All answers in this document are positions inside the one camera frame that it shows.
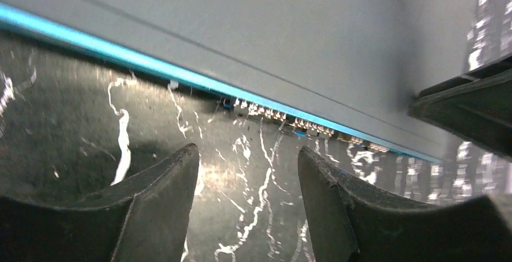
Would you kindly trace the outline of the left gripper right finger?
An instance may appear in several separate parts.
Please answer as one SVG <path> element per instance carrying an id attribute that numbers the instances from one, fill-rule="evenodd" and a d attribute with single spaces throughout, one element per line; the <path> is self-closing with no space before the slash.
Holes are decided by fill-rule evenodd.
<path id="1" fill-rule="evenodd" d="M 298 176 L 317 261 L 510 261 L 511 196 L 436 206 L 331 165 L 308 147 Z"/>

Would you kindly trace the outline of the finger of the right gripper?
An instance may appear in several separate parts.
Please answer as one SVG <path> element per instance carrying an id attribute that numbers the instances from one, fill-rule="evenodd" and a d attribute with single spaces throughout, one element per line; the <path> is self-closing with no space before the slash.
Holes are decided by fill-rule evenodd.
<path id="1" fill-rule="evenodd" d="M 511 156 L 511 55 L 422 90 L 409 115 Z"/>

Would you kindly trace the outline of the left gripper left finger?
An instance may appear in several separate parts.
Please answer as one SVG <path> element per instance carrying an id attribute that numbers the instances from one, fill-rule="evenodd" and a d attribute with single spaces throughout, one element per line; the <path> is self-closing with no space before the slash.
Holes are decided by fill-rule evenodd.
<path id="1" fill-rule="evenodd" d="M 180 261 L 199 172 L 189 143 L 75 202 L 1 197 L 2 261 Z"/>

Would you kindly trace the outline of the large dark network switch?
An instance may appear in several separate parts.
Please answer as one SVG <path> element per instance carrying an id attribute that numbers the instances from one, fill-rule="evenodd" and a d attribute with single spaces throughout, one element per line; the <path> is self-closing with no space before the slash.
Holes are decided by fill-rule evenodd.
<path id="1" fill-rule="evenodd" d="M 476 3 L 1 0 L 1 23 L 437 162 L 447 133 L 408 109 L 462 73 Z"/>

